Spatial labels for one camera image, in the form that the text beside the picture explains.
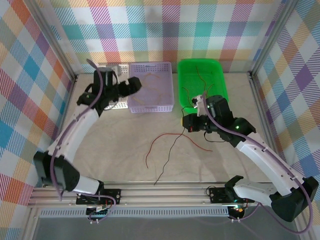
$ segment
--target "black wire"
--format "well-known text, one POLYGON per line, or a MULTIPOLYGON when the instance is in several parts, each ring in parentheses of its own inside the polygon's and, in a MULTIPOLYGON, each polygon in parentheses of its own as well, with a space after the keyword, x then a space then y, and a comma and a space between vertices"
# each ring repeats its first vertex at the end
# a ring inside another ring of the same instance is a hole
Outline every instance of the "black wire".
MULTIPOLYGON (((116 72, 115 72, 115 71, 112 71, 112 74, 113 74, 113 76, 115 77, 116 84, 118 84, 119 81, 118 81, 118 77, 117 77, 116 72)), ((103 110, 104 110, 104 111, 109 111, 109 110, 113 109, 113 108, 118 104, 118 102, 119 102, 119 101, 117 101, 112 107, 110 107, 110 108, 108 108, 108 109, 103 109, 103 110)))
POLYGON ((207 133, 208 133, 208 132, 205 131, 204 134, 203 134, 204 139, 205 139, 207 142, 209 142, 209 143, 224 143, 224 142, 225 142, 225 141, 210 141, 210 140, 208 140, 208 139, 206 138, 206 134, 207 134, 207 133))
POLYGON ((93 86, 94 84, 93 83, 90 83, 86 88, 85 88, 85 92, 89 92, 89 90, 92 88, 92 86, 93 86))
MULTIPOLYGON (((193 108, 193 107, 191 107, 191 106, 185 106, 185 107, 183 107, 183 108, 181 109, 182 117, 185 116, 185 115, 184 115, 184 109, 185 109, 185 108, 193 108)), ((178 140, 178 138, 180 138, 180 137, 182 136, 182 134, 184 134, 185 130, 186 130, 186 129, 183 128, 182 133, 181 133, 179 136, 176 137, 176 139, 174 140, 172 146, 170 147, 169 154, 168 154, 168 160, 167 160, 167 161, 165 162, 165 164, 163 165, 163 167, 162 167, 162 173, 160 174, 160 176, 158 177, 158 179, 157 179, 157 180, 155 181, 155 183, 153 184, 154 186, 157 184, 157 182, 158 182, 159 179, 161 178, 162 174, 164 174, 164 172, 165 172, 165 166, 167 165, 167 163, 168 163, 169 160, 170 160, 171 150, 172 150, 172 148, 174 147, 174 145, 176 144, 176 141, 178 140)))

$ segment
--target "purple basket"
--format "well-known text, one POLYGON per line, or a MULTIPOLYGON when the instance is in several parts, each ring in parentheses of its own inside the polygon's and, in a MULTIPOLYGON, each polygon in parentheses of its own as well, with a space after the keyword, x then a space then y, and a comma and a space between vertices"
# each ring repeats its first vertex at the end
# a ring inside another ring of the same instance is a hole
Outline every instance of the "purple basket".
POLYGON ((175 98, 170 62, 131 63, 129 76, 139 78, 142 84, 137 93, 128 97, 132 113, 172 111, 175 98))

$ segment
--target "metal bracket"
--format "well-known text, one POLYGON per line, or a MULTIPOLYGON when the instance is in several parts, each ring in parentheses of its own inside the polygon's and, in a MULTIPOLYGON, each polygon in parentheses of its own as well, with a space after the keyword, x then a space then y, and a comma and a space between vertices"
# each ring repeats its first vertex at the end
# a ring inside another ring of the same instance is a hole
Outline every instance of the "metal bracket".
POLYGON ((245 212, 246 212, 246 211, 239 212, 235 210, 233 206, 228 206, 228 211, 229 211, 228 218, 230 219, 237 219, 237 218, 242 219, 245 216, 245 212))
MULTIPOLYGON (((224 187, 210 187, 208 189, 210 203, 211 204, 221 204, 221 203, 230 203, 230 204, 244 204, 247 202, 246 198, 236 199, 235 201, 230 200, 225 192, 224 187)), ((255 201, 248 199, 248 203, 254 203, 255 201)))
MULTIPOLYGON (((116 205, 120 203, 121 199, 121 189, 103 189, 100 191, 99 195, 111 196, 115 199, 116 205)), ((91 197, 86 195, 78 195, 76 197, 76 205, 113 205, 113 201, 106 197, 91 197)))

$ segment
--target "red wire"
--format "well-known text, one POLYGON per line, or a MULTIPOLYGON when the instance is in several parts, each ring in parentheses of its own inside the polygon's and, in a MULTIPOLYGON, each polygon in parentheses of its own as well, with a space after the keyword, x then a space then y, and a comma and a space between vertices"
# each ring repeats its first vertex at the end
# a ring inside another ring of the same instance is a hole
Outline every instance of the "red wire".
POLYGON ((105 204, 106 204, 106 206, 107 206, 107 209, 109 209, 109 208, 112 207, 112 201, 111 201, 110 207, 108 207, 108 200, 105 201, 105 204))
MULTIPOLYGON (((151 152, 152 145, 154 144, 154 142, 155 142, 158 138, 162 137, 163 135, 181 135, 181 133, 163 133, 163 134, 161 134, 160 136, 157 136, 155 140, 153 140, 153 142, 151 143, 149 152, 148 152, 147 155, 145 156, 145 165, 146 165, 147 168, 149 168, 149 167, 148 167, 148 163, 147 163, 147 158, 148 158, 148 155, 149 155, 150 152, 151 152)), ((184 135, 184 134, 182 134, 182 136, 185 136, 186 138, 188 138, 188 139, 189 139, 194 145, 196 145, 198 148, 200 148, 200 149, 202 149, 202 150, 204 150, 204 151, 212 152, 212 150, 205 149, 205 148, 199 146, 198 144, 196 144, 190 137, 188 137, 188 136, 186 136, 186 135, 184 135)))

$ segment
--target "white perforated bracket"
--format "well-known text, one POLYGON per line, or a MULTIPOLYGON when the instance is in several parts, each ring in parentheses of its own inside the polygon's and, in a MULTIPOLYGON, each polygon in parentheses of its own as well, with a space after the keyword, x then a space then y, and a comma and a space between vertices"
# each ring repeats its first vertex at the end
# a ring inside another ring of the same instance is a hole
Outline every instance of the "white perforated bracket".
MULTIPOLYGON (((98 67, 112 68, 118 77, 119 83, 128 80, 128 77, 129 77, 129 65, 128 64, 122 63, 122 64, 118 64, 118 65, 112 65, 112 64, 99 63, 98 67)), ((116 105, 114 102, 110 102, 109 106, 107 106, 104 110, 127 109, 127 108, 128 108, 128 98, 123 97, 123 98, 119 99, 119 102, 116 105)))

